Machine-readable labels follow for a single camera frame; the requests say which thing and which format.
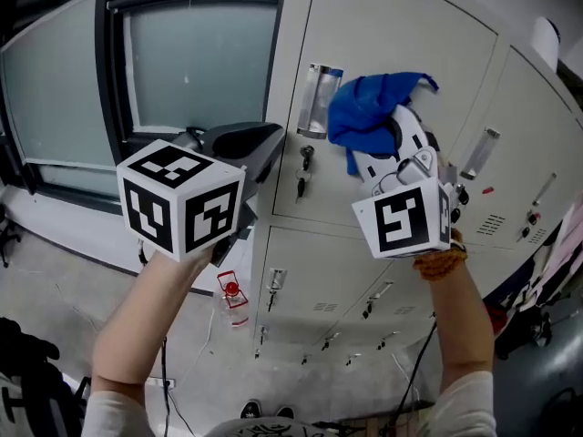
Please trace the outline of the blue microfibre cloth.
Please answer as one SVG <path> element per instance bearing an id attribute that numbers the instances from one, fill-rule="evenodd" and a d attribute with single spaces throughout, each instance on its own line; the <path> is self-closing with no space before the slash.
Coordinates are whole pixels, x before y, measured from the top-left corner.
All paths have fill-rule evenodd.
<path id="1" fill-rule="evenodd" d="M 355 151 L 370 155 L 397 151 L 396 139 L 386 122 L 398 105 L 411 101 L 411 94 L 422 81 L 439 90 L 431 76 L 418 72 L 360 76 L 338 89 L 328 108 L 328 138 L 345 148 L 348 175 L 358 173 Z"/>

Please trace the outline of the black bag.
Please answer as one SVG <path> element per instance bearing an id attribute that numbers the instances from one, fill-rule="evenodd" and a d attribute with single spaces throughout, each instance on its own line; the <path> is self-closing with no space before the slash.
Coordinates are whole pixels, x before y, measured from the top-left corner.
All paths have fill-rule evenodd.
<path id="1" fill-rule="evenodd" d="M 495 341 L 495 354 L 505 361 L 516 349 L 533 344 L 546 347 L 552 340 L 550 314 L 539 307 L 515 314 Z"/>

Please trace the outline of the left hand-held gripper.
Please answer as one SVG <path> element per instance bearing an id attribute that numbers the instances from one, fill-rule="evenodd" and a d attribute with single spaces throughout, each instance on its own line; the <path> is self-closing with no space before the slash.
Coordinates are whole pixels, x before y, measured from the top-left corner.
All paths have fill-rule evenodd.
<path id="1" fill-rule="evenodd" d="M 212 249 L 222 265 L 245 226 L 245 189 L 266 180 L 284 138 L 276 123 L 242 122 L 153 141 L 117 166 L 126 228 L 175 261 Z"/>

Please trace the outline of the black grey backpack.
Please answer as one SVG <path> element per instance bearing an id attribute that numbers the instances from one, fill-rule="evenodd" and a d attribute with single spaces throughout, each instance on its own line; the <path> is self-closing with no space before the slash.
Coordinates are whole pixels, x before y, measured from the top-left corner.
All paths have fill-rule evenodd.
<path id="1" fill-rule="evenodd" d="M 81 437 L 91 379 L 70 385 L 56 345 L 0 318 L 0 434 Z"/>

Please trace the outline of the pink white hanging garment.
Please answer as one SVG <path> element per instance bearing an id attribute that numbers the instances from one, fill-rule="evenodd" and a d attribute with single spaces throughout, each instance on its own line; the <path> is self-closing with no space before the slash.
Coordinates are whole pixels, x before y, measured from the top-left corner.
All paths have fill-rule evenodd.
<path id="1" fill-rule="evenodd" d="M 583 191 L 563 218 L 550 258 L 537 288 L 536 304 L 549 301 L 583 264 Z"/>

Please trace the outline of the clear water bottle red cap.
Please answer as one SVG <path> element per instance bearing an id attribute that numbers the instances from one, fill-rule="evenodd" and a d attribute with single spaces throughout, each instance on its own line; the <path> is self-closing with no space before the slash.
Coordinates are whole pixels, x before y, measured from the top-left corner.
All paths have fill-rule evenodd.
<path id="1" fill-rule="evenodd" d="M 239 328 L 249 319 L 249 300 L 233 270 L 220 273 L 217 279 L 220 285 L 219 304 L 223 317 L 232 328 Z"/>

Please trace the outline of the person's right forearm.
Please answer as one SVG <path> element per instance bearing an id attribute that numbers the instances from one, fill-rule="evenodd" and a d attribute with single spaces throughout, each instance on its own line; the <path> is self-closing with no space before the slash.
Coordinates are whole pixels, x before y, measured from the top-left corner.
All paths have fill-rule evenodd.
<path id="1" fill-rule="evenodd" d="M 429 283 L 443 363 L 441 388 L 493 368 L 495 336 L 480 293 L 464 262 Z"/>

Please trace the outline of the white printed t-shirt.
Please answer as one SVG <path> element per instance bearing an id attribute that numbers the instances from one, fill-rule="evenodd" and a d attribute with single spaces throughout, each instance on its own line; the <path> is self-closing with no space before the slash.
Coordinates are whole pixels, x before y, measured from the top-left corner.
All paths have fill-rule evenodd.
<path id="1" fill-rule="evenodd" d="M 438 397 L 419 437 L 496 437 L 493 375 L 476 371 Z M 156 437 L 144 408 L 113 391 L 99 391 L 87 404 L 81 437 Z M 223 422 L 204 437 L 335 437 L 312 424 L 282 417 Z"/>

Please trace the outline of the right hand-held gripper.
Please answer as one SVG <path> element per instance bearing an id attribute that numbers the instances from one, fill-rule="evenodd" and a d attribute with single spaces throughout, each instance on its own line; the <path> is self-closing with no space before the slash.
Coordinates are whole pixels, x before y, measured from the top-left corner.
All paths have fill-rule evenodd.
<path id="1" fill-rule="evenodd" d="M 397 105 L 386 128 L 394 138 L 394 155 L 353 152 L 363 183 L 371 182 L 369 196 L 353 203 L 353 212 L 373 257 L 450 249 L 453 187 L 438 177 L 435 149 L 427 147 L 426 133 L 407 107 Z"/>

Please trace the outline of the grey metal locker door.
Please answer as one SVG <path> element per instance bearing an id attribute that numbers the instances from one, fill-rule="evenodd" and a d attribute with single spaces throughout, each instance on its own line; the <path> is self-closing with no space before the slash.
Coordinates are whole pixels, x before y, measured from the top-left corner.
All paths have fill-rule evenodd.
<path id="1" fill-rule="evenodd" d="M 297 134 L 310 64 L 359 76 L 421 72 L 439 86 L 420 83 L 412 109 L 448 155 L 474 104 L 488 68 L 496 34 L 445 0 L 311 0 L 291 102 L 288 138 L 274 214 L 354 227 L 352 204 L 361 180 L 346 172 L 345 150 L 326 139 Z M 311 145 L 312 177 L 296 203 L 300 148 Z"/>

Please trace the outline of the dark framed frosted window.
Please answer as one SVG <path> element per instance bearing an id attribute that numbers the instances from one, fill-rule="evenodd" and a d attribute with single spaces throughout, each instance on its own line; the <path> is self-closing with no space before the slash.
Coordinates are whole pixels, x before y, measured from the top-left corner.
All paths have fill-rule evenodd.
<path id="1" fill-rule="evenodd" d="M 284 0 L 0 0 L 0 184 L 118 208 L 156 139 L 266 116 Z"/>

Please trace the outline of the grey metal locker cabinet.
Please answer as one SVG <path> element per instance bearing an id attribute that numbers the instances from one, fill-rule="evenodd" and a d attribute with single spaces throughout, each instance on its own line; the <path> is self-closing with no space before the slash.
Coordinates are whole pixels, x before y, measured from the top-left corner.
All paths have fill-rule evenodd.
<path id="1" fill-rule="evenodd" d="M 482 295 L 502 285 L 542 245 L 583 189 L 583 108 L 555 70 L 527 43 L 509 37 L 501 21 L 472 0 L 445 0 L 496 34 L 481 87 L 450 153 L 412 109 L 438 156 L 444 184 L 463 184 L 469 202 L 451 223 L 464 237 L 467 266 Z M 268 117 L 285 127 L 296 83 L 311 0 L 285 0 L 271 81 Z M 462 167 L 481 133 L 500 133 L 477 178 Z M 376 259 L 360 228 L 274 214 L 281 163 L 261 192 L 251 289 L 256 298 L 252 350 L 256 358 L 307 364 L 354 364 L 377 352 L 407 346 L 433 322 L 429 289 L 406 257 Z M 552 172 L 557 178 L 532 205 Z M 494 191 L 482 194 L 492 187 Z M 517 242 L 530 209 L 540 221 Z M 267 311 L 270 268 L 286 269 L 283 288 Z M 368 301 L 383 281 L 394 285 Z"/>

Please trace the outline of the person's left forearm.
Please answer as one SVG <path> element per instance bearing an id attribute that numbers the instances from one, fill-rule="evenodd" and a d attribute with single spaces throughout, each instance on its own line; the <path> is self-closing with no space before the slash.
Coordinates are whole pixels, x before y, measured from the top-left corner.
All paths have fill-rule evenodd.
<path id="1" fill-rule="evenodd" d="M 212 253 L 208 247 L 182 262 L 159 252 L 152 255 L 97 336 L 92 394 L 112 391 L 145 404 L 145 384 L 159 350 Z"/>

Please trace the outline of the black office chair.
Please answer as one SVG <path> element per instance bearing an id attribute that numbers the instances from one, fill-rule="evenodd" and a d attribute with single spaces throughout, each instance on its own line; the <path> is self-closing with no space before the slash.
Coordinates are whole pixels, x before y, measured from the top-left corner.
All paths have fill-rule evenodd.
<path id="1" fill-rule="evenodd" d="M 15 223 L 8 215 L 4 204 L 0 204 L 0 259 L 7 268 L 9 262 L 6 258 L 6 246 L 10 241 L 20 242 L 21 237 L 15 233 Z"/>

